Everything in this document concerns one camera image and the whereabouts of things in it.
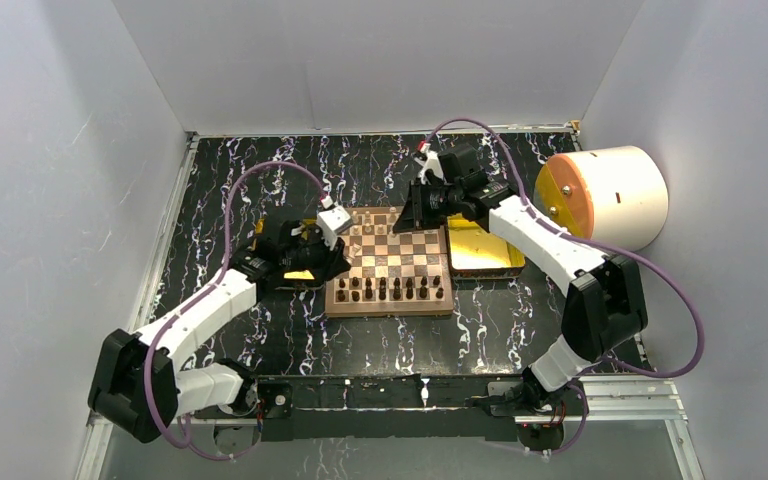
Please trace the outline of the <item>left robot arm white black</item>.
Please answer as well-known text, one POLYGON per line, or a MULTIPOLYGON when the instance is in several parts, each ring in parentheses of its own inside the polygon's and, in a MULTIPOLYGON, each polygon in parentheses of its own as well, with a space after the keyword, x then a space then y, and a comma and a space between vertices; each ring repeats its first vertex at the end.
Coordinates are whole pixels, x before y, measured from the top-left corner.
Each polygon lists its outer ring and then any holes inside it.
POLYGON ((188 369, 187 359, 231 320, 283 286, 288 272, 307 271, 321 285, 346 273, 342 235, 351 215, 332 204, 312 224, 271 218, 223 261, 195 294, 133 333, 103 341, 88 406, 142 443, 170 437, 173 421, 209 407, 235 416, 257 412, 257 376, 233 360, 188 369))

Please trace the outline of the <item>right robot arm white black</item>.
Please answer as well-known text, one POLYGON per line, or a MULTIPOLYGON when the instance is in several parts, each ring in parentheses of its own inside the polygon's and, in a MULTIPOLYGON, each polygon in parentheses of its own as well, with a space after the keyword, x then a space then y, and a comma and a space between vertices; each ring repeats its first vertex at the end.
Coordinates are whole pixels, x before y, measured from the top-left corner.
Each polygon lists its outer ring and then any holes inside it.
POLYGON ((561 332, 524 370, 516 391, 531 411, 550 413, 563 399, 562 388, 647 326, 638 264, 566 239, 522 200, 518 188, 491 179, 472 147, 436 153, 422 146, 413 157, 421 170, 409 185, 393 232, 431 229, 461 215, 513 245, 565 288, 561 332))

